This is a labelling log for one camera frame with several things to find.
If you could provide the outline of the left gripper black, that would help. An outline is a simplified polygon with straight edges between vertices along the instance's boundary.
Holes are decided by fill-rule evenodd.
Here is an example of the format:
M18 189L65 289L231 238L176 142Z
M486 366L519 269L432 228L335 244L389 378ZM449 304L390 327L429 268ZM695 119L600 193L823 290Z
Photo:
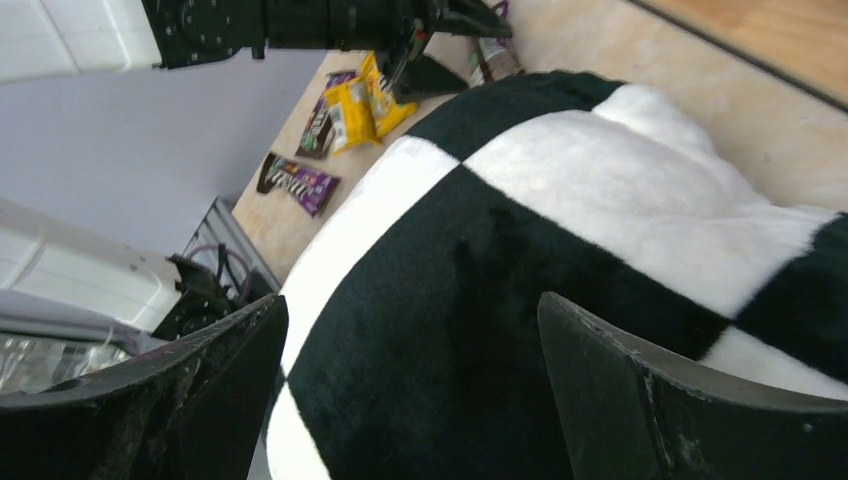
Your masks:
M426 53L418 30L474 38L511 38L512 28L480 0L266 1L265 35L274 49L388 51L398 103L466 90L466 80Z

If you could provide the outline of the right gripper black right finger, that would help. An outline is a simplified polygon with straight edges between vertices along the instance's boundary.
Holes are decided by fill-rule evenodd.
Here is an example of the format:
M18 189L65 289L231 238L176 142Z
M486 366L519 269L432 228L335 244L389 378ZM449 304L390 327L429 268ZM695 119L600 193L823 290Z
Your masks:
M843 479L847 405L727 375L551 292L542 348L577 479Z

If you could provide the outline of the purple brown candy bag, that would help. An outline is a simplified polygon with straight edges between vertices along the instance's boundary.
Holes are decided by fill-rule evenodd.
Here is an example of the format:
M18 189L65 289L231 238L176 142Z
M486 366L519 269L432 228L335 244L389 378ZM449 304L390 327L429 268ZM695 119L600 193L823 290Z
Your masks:
M473 39L469 65L469 82L472 87L523 75L526 72L510 39Z

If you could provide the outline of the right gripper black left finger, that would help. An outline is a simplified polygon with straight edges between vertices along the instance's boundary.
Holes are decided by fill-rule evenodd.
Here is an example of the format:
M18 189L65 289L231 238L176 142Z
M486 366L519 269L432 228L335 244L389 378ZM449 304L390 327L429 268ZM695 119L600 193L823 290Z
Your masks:
M288 329L270 294L148 353L1 399L5 479L244 479Z

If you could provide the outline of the purple brown bag under arm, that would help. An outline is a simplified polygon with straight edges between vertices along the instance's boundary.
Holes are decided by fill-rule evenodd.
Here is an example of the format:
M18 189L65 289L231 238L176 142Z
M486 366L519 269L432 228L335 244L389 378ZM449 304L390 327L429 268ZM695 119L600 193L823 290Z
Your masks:
M355 70L340 70L326 75L326 82L322 93L302 131L295 151L297 156L312 160L321 160L327 157L335 133L324 93L333 87L352 80L356 75L357 72Z

